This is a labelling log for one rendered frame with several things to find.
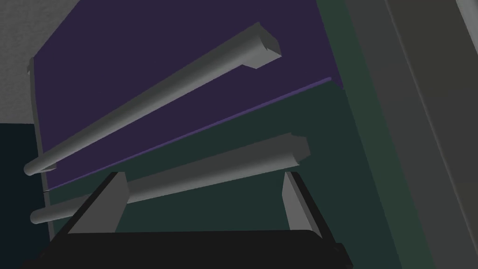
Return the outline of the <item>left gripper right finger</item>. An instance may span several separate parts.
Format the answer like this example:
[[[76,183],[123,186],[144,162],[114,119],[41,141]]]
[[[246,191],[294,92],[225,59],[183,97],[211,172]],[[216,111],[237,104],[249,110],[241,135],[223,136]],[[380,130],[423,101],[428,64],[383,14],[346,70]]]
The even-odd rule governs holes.
[[[285,172],[282,201],[290,230],[310,230],[333,245],[332,232],[298,172]]]

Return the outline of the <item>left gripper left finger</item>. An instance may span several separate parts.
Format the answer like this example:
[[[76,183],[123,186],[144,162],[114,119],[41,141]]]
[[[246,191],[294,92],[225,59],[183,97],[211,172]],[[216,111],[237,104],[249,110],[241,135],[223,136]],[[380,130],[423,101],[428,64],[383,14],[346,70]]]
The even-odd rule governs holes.
[[[68,234],[115,232],[129,198],[125,173],[110,173],[53,239],[59,241]]]

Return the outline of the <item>dark green drawer front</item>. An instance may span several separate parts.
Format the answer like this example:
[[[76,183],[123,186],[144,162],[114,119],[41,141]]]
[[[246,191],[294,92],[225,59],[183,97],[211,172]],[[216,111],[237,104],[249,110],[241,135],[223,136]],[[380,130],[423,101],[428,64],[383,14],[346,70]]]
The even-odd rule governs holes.
[[[49,193],[92,193],[112,171],[159,197],[128,204],[118,232],[288,229],[285,173],[296,171],[354,269],[401,269],[346,93],[333,82],[294,94]]]

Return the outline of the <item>purple drawer front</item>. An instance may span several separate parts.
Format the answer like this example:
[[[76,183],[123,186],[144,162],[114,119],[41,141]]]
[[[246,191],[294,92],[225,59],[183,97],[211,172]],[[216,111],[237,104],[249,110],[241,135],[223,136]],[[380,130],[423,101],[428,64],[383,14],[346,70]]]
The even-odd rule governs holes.
[[[48,189],[254,109],[342,84],[316,0],[80,0],[34,56],[44,151],[259,22],[281,57],[239,66],[60,160]]]

